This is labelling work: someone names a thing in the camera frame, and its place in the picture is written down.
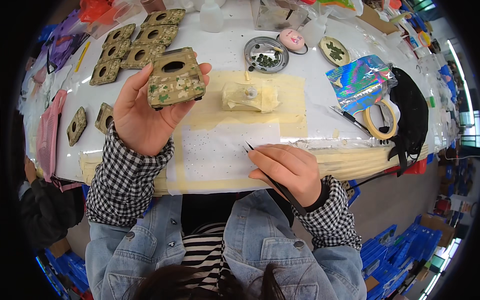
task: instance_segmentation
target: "plastic bottle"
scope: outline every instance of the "plastic bottle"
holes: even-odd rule
[[[214,0],[205,0],[200,9],[200,27],[207,32],[220,32],[223,27],[223,14]]]
[[[310,20],[303,29],[300,31],[300,34],[305,39],[305,44],[309,47],[316,47],[318,42],[325,35],[325,24],[327,23],[326,16],[319,16],[315,20]]]

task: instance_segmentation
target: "dark hair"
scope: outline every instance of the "dark hair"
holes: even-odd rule
[[[137,286],[132,300],[159,300],[159,299],[189,299],[189,300],[250,300],[253,299],[251,286],[261,280],[260,300],[286,300],[280,285],[275,280],[274,270],[279,269],[275,264],[268,264],[263,276],[256,278],[248,288],[244,289],[240,282],[233,276],[226,276],[219,282],[218,294],[205,295],[196,291],[203,289],[191,289],[186,287],[186,280],[193,278],[198,268],[183,265],[167,265],[153,271]]]

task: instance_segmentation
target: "digital camouflage pattern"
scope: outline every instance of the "digital camouflage pattern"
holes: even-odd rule
[[[165,45],[168,47],[177,36],[178,26],[158,25],[142,28],[132,45]]]
[[[90,85],[107,84],[114,82],[117,79],[120,68],[120,59],[109,60],[103,63],[98,63],[93,69]]]
[[[136,58],[141,56],[142,51],[144,55],[137,60]],[[141,69],[163,52],[165,52],[164,45],[130,46],[123,56],[120,67],[122,69]]]
[[[67,137],[68,144],[70,147],[75,145],[82,133],[84,132],[85,127],[87,127],[87,118],[85,116],[85,109],[80,106],[75,115],[73,116],[70,125],[67,128]]]
[[[157,25],[178,25],[185,16],[184,9],[173,9],[162,12],[151,12],[140,25],[141,28]]]
[[[128,47],[130,47],[130,39],[125,39],[123,41],[118,41],[108,45],[104,50],[102,50],[97,63],[123,58],[128,50]]]
[[[108,126],[113,121],[113,107],[108,105],[107,103],[102,103],[100,106],[100,111],[95,120],[95,127],[98,130],[103,132],[103,134],[107,134]]]
[[[133,31],[135,30],[135,24],[128,24],[119,29],[112,30],[108,33],[105,42],[103,42],[102,49],[105,49],[108,45],[122,41],[125,39],[130,39]]]
[[[181,69],[168,72],[178,67]],[[200,100],[205,94],[205,83],[192,48],[171,50],[157,56],[147,88],[148,104],[153,108]]]

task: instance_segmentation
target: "round lid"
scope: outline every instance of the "round lid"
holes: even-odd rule
[[[280,42],[288,49],[298,51],[305,45],[305,40],[298,31],[293,29],[284,29],[280,32]]]
[[[320,52],[327,61],[334,66],[341,67],[350,63],[350,55],[347,48],[333,37],[322,37],[320,42],[318,42],[318,48],[320,48]]]
[[[254,37],[248,41],[243,49],[243,54],[249,65],[263,73],[277,73],[283,70],[289,59],[287,48],[268,36]]]

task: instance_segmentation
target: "tweezers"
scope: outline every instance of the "tweezers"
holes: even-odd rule
[[[248,147],[250,147],[250,149],[253,150],[253,147],[247,141],[245,141],[245,142],[247,143]],[[299,214],[301,214],[302,216],[307,215],[307,211],[305,210],[305,208],[300,205],[300,203],[297,201],[297,199],[295,199],[295,197],[292,195],[292,193],[290,193],[290,191],[283,184],[280,184],[280,183],[276,182],[275,180],[271,179],[270,176],[268,176],[267,174],[265,174],[265,176],[267,176],[268,180],[270,180],[273,183],[273,185],[285,196],[285,198],[287,198],[288,201],[290,201],[290,203],[293,205],[293,207],[295,207],[297,209]]]

